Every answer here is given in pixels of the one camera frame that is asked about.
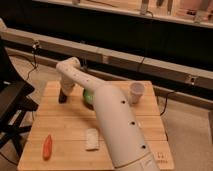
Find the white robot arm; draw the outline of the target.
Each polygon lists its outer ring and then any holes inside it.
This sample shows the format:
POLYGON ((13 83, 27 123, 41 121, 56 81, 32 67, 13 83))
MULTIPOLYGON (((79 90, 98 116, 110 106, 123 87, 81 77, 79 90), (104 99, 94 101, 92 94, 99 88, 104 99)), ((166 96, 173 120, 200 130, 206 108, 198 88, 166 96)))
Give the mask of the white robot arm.
POLYGON ((93 108, 115 171, 160 171, 122 90, 79 67, 75 57, 56 64, 66 86, 77 83, 93 94, 93 108))

